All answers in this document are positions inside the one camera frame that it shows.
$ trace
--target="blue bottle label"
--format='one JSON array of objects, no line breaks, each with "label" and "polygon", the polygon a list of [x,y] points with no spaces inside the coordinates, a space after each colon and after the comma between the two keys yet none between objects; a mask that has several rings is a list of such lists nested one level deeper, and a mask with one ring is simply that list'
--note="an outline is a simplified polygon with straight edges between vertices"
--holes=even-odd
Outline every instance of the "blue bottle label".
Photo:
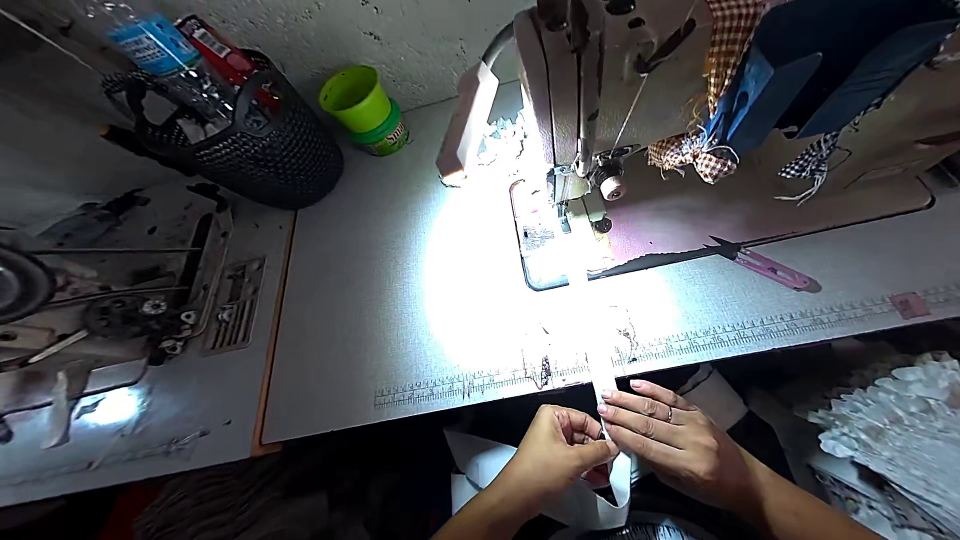
[{"label": "blue bottle label", "polygon": [[200,52],[159,13],[114,28],[107,36],[141,69],[158,77],[191,67],[200,58]]}]

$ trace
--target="checkered fabric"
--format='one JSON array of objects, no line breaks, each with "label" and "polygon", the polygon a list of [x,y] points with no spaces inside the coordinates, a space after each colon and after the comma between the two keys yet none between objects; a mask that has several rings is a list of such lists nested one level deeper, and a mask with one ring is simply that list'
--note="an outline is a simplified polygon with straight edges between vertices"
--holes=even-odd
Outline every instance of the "checkered fabric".
[{"label": "checkered fabric", "polygon": [[765,0],[706,0],[713,14],[713,34],[707,52],[707,104],[710,115],[736,74],[754,30],[767,9]]},{"label": "checkered fabric", "polygon": [[693,168],[707,184],[716,184],[736,170],[736,163],[709,152],[707,138],[702,134],[674,135],[651,144],[647,148],[647,162],[681,175],[684,171],[680,167],[693,163]]},{"label": "checkered fabric", "polygon": [[783,167],[780,171],[782,177],[810,179],[813,181],[813,186],[800,195],[777,197],[777,199],[781,201],[797,201],[798,205],[802,205],[810,197],[816,195],[820,187],[827,181],[830,156],[836,152],[842,131],[843,130],[838,130],[831,134],[824,134],[824,136],[808,146],[795,160],[790,161]]}]

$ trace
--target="woman's left hand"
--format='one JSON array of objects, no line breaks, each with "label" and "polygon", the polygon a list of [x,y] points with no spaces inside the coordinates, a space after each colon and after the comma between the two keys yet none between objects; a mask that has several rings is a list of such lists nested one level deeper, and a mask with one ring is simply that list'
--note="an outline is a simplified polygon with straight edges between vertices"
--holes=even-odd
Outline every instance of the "woman's left hand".
[{"label": "woman's left hand", "polygon": [[605,479],[594,468],[606,469],[620,451],[601,436],[600,423],[585,412],[541,405],[516,454],[491,487],[522,493],[523,500],[536,504],[531,508],[536,515],[544,501],[559,496],[576,479],[593,483]]}]

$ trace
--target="green plastic container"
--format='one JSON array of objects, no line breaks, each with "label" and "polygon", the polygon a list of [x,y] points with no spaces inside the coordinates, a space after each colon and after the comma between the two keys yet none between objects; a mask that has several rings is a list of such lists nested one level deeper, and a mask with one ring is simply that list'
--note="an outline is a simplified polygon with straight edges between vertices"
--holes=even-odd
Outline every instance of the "green plastic container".
[{"label": "green plastic container", "polygon": [[362,134],[350,134],[350,140],[374,156],[390,156],[406,146],[410,132],[403,125],[400,105],[390,100],[390,115],[375,130]]},{"label": "green plastic container", "polygon": [[320,106],[355,134],[379,128],[390,116],[391,103],[376,70],[354,65],[337,73],[320,90]]}]

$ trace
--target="black mesh basket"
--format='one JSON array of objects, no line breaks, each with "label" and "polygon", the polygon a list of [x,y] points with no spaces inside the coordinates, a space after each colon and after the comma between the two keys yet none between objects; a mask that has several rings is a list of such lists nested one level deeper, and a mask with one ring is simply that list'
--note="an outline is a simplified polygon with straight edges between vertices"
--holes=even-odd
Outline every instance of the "black mesh basket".
[{"label": "black mesh basket", "polygon": [[[150,150],[195,169],[201,176],[236,193],[277,209],[302,209],[333,189],[344,170],[344,157],[332,135],[307,107],[283,74],[267,57],[246,51],[261,68],[237,94],[233,122],[220,133],[191,144],[177,124],[196,118],[180,108],[161,125],[143,114],[142,100],[149,87],[125,84],[127,103],[136,118],[136,133]],[[280,105],[269,122],[250,122],[254,94],[263,85],[279,96]]]}]

